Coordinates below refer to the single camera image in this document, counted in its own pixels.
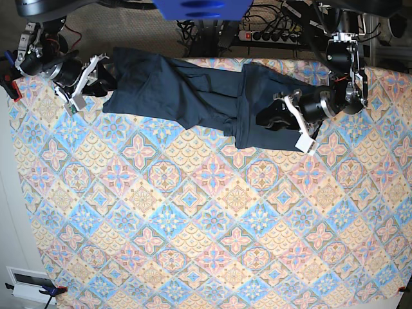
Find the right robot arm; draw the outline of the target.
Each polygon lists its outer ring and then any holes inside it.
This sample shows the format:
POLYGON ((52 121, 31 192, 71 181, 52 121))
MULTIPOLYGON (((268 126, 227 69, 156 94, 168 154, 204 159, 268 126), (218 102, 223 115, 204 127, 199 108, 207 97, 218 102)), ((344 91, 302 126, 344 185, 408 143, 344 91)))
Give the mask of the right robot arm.
POLYGON ((16 1, 17 13, 28 22, 19 40, 14 66, 21 75, 42 75, 55 83, 55 92, 68 101, 76 96, 104 97, 117 88, 117 81, 105 69, 106 55, 83 63, 79 51, 69 47, 59 32, 67 15, 93 1, 16 1))

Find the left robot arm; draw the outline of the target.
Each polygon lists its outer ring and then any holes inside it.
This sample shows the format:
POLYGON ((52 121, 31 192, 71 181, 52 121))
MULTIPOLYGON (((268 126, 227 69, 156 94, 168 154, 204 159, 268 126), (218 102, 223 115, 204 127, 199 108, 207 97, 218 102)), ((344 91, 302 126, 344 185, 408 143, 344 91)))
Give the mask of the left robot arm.
POLYGON ((363 41, 370 38, 365 15, 391 17, 402 1, 312 1, 303 8, 286 1, 284 14, 302 28, 301 35, 317 59, 328 68, 329 85, 307 94, 275 96, 273 103, 256 115, 266 129, 318 132, 323 121, 341 111, 353 115, 368 105, 363 41))

